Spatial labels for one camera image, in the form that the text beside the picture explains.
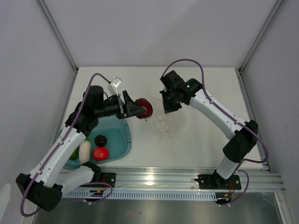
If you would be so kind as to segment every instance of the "white wall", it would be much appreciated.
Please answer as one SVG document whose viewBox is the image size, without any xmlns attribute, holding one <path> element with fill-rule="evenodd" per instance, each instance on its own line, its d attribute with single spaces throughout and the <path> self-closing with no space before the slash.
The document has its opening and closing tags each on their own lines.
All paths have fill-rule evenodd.
<svg viewBox="0 0 299 224">
<path fill-rule="evenodd" d="M 277 0 L 45 1 L 79 67 L 238 68 Z"/>
<path fill-rule="evenodd" d="M 0 188 L 12 188 L 1 223 L 16 224 L 15 179 L 49 149 L 74 73 L 34 0 L 0 1 L 0 33 Z"/>
<path fill-rule="evenodd" d="M 299 1 L 288 0 L 245 69 L 257 121 L 299 212 Z"/>
</svg>

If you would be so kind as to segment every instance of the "black ball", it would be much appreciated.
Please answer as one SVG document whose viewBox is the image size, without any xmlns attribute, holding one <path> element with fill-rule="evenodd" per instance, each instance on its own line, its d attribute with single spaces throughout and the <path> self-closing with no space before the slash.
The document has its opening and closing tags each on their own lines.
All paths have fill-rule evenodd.
<svg viewBox="0 0 299 224">
<path fill-rule="evenodd" d="M 104 135 L 100 134 L 97 137 L 95 137 L 94 143 L 98 147 L 103 147 L 103 146 L 105 146 L 107 144 L 107 138 Z"/>
</svg>

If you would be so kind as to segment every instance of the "plastic container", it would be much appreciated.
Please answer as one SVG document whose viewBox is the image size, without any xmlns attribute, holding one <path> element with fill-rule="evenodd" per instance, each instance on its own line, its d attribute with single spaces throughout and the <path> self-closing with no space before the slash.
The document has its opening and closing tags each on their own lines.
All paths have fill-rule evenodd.
<svg viewBox="0 0 299 224">
<path fill-rule="evenodd" d="M 183 110 L 165 114 L 162 99 L 150 96 L 150 103 L 153 107 L 153 122 L 155 127 L 166 135 L 179 132 L 185 127 L 187 117 Z"/>
<path fill-rule="evenodd" d="M 107 138 L 105 147 L 109 150 L 109 158 L 104 161 L 95 161 L 93 151 L 97 148 L 94 143 L 95 137 L 104 135 Z M 99 119 L 99 124 L 91 131 L 88 140 L 91 143 L 91 154 L 89 161 L 94 164 L 119 160 L 126 156 L 131 149 L 131 132 L 125 119 L 119 120 L 116 116 L 110 116 Z M 68 160 L 64 166 L 65 169 L 79 168 L 81 163 L 79 158 Z"/>
</svg>

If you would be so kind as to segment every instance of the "white table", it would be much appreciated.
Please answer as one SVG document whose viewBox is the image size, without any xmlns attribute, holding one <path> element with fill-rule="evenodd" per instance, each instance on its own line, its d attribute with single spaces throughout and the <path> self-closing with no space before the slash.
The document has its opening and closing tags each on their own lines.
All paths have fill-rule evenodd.
<svg viewBox="0 0 299 224">
<path fill-rule="evenodd" d="M 199 68 L 173 67 L 185 81 L 196 78 L 201 82 Z M 159 80 L 162 67 L 81 67 L 71 94 L 64 120 L 73 112 L 86 90 L 91 76 L 98 72 L 112 80 L 120 77 L 119 93 L 127 90 L 129 96 L 150 99 L 150 95 L 161 98 L 163 84 Z M 237 76 L 233 68 L 204 68 L 206 88 L 221 104 L 239 117 L 249 120 Z M 93 85 L 107 90 L 107 82 L 101 77 Z M 164 167 L 164 168 L 215 168 L 219 165 L 222 149 L 228 139 L 220 129 L 199 111 L 184 105 L 180 109 L 187 117 L 185 127 L 172 135 L 162 134 L 154 126 L 153 118 L 127 119 L 132 147 L 124 158 L 101 164 L 101 167 Z M 246 158 L 260 160 L 257 147 Z M 242 168 L 262 168 L 261 164 L 246 162 Z"/>
</svg>

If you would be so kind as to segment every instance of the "teal bin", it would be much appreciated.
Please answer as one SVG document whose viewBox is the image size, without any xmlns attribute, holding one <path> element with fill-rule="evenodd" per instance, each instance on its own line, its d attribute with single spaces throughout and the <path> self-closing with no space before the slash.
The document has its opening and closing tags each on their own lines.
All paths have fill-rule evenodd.
<svg viewBox="0 0 299 224">
<path fill-rule="evenodd" d="M 109 150 L 109 158 L 104 161 L 95 161 L 93 151 L 97 148 L 94 143 L 95 137 L 104 135 L 107 138 L 106 148 Z M 119 160 L 126 156 L 131 149 L 131 132 L 125 119 L 119 120 L 116 116 L 99 119 L 99 124 L 91 131 L 89 141 L 92 145 L 89 161 L 94 164 Z M 76 160 L 68 160 L 65 169 L 76 169 L 81 166 L 79 157 Z"/>
</svg>

